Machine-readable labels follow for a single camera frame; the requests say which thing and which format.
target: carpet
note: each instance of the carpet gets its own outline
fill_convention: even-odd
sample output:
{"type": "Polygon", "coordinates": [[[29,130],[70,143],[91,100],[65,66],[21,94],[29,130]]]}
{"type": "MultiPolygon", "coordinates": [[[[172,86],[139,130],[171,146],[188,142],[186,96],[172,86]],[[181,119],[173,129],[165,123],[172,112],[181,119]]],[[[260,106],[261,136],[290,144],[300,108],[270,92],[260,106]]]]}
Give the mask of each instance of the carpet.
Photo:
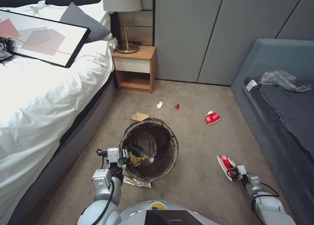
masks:
{"type": "Polygon", "coordinates": [[[115,92],[88,146],[22,224],[76,224],[96,191],[91,181],[101,166],[96,149],[117,146],[135,112],[165,121],[178,139],[179,155],[174,169],[153,182],[151,189],[123,184],[120,212],[142,201],[164,200],[219,224],[259,224],[242,184],[230,182],[217,162],[216,155],[228,155],[273,187],[293,216],[229,87],[156,80],[152,94],[115,92]],[[164,103],[161,109],[156,107],[159,101],[164,103]],[[219,113],[221,120],[208,126],[205,115],[210,110],[219,113]]]}

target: bed frame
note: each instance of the bed frame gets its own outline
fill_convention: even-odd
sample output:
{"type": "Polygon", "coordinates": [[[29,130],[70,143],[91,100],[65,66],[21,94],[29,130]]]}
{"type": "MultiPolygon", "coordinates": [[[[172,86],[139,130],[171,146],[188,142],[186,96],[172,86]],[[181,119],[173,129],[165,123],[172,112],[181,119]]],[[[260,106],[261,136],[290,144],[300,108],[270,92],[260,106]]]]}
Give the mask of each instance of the bed frame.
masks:
{"type": "MultiPolygon", "coordinates": [[[[19,7],[36,4],[40,0],[0,0],[1,7],[19,7]]],[[[77,6],[98,3],[100,0],[46,0],[46,4],[68,6],[74,2],[77,6]]],[[[117,13],[110,15],[111,33],[120,41],[120,29],[117,13]]],[[[114,72],[108,81],[95,94],[86,108],[77,116],[72,127],[60,140],[60,146],[51,161],[43,169],[36,181],[31,185],[16,206],[9,225],[19,224],[31,209],[52,188],[63,173],[77,159],[87,146],[102,119],[110,108],[115,90],[114,72]]]]}

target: white duvet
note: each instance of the white duvet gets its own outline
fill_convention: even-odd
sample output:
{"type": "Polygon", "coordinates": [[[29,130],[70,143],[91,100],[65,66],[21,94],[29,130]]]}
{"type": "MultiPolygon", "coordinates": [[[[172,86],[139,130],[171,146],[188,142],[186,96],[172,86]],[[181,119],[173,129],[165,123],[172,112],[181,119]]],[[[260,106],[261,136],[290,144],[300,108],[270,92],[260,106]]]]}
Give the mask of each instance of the white duvet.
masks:
{"type": "Polygon", "coordinates": [[[115,43],[85,44],[69,69],[18,56],[0,64],[0,224],[107,81],[115,43]]]}

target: lamp stand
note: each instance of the lamp stand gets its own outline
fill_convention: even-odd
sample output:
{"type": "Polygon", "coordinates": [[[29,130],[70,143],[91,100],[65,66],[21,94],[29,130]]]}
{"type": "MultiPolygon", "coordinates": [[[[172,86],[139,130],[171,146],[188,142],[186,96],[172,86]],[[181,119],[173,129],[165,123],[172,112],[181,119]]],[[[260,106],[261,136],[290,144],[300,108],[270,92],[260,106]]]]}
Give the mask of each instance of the lamp stand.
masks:
{"type": "Polygon", "coordinates": [[[127,28],[127,20],[125,19],[125,12],[123,12],[123,20],[124,20],[124,33],[125,33],[125,44],[119,44],[117,47],[117,51],[120,53],[134,53],[139,50],[138,45],[128,42],[128,28],[127,28]]]}

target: abstract artwork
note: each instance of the abstract artwork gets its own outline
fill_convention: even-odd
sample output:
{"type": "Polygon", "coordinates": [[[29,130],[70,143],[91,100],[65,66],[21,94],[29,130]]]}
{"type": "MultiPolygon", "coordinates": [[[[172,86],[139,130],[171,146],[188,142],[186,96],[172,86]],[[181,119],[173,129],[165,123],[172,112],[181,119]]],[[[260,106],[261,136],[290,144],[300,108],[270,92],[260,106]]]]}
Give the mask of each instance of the abstract artwork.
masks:
{"type": "Polygon", "coordinates": [[[11,51],[69,68],[90,29],[0,10],[0,37],[11,40],[11,51]]]}

